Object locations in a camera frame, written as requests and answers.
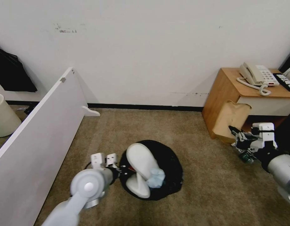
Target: white wall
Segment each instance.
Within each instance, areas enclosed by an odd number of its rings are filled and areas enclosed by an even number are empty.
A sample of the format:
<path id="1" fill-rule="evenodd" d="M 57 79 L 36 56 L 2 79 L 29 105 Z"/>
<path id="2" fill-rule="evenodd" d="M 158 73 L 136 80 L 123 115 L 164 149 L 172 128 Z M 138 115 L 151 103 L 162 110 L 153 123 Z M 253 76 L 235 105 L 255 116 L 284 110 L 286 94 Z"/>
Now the white wall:
<path id="1" fill-rule="evenodd" d="M 0 0 L 0 47 L 39 88 L 7 100 L 40 100 L 74 66 L 88 103 L 203 106 L 220 67 L 279 67 L 290 0 Z"/>

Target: brown paper bag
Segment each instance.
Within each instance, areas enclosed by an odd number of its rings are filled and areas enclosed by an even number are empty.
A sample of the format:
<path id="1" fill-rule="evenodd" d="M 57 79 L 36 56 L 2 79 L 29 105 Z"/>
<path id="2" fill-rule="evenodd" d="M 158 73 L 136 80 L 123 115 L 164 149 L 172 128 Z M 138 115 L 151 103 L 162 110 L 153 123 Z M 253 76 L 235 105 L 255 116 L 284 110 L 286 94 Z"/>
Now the brown paper bag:
<path id="1" fill-rule="evenodd" d="M 248 104 L 238 104 L 228 100 L 223 104 L 212 131 L 223 142 L 234 143 L 235 137 L 231 134 L 228 126 L 234 126 L 241 130 L 251 109 L 252 107 Z"/>

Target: black bag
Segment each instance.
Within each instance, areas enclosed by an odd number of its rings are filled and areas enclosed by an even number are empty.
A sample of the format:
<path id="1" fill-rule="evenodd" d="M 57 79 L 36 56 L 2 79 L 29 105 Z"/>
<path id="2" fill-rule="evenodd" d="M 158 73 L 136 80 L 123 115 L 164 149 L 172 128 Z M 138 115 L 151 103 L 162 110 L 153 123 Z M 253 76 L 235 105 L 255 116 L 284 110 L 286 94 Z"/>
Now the black bag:
<path id="1" fill-rule="evenodd" d="M 157 201 L 167 197 L 170 194 L 180 191 L 183 184 L 183 169 L 176 154 L 172 151 L 172 149 L 154 140 L 143 140 L 139 141 L 138 143 L 145 145 L 151 151 L 153 157 L 157 161 L 158 166 L 165 172 L 165 179 L 160 188 L 150 188 L 149 198 L 144 199 L 138 197 L 126 186 L 126 181 L 128 180 L 128 178 L 136 172 L 129 164 L 125 151 L 120 160 L 120 169 L 122 172 L 119 177 L 123 188 L 134 197 L 148 201 Z"/>
<path id="2" fill-rule="evenodd" d="M 37 91 L 18 57 L 2 49 L 0 49 L 0 85 L 6 91 Z"/>

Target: nightstand drawer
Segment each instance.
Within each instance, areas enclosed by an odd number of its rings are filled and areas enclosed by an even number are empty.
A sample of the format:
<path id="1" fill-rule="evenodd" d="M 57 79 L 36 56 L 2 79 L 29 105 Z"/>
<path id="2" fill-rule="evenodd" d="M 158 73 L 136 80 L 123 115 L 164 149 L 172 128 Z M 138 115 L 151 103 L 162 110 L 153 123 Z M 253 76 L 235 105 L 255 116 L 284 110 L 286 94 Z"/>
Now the nightstand drawer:
<path id="1" fill-rule="evenodd" d="M 240 97 L 237 103 L 251 105 L 250 115 L 288 116 L 290 114 L 290 99 L 287 98 Z"/>

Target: remote control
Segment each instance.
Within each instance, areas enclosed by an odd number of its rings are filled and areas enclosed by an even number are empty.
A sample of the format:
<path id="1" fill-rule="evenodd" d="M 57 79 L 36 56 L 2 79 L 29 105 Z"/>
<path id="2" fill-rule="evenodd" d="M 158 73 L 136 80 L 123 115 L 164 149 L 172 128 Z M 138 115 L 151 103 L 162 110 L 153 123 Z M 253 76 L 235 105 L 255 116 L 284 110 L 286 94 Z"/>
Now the remote control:
<path id="1" fill-rule="evenodd" d="M 288 91 L 290 91 L 290 80 L 281 73 L 273 73 L 277 81 Z"/>

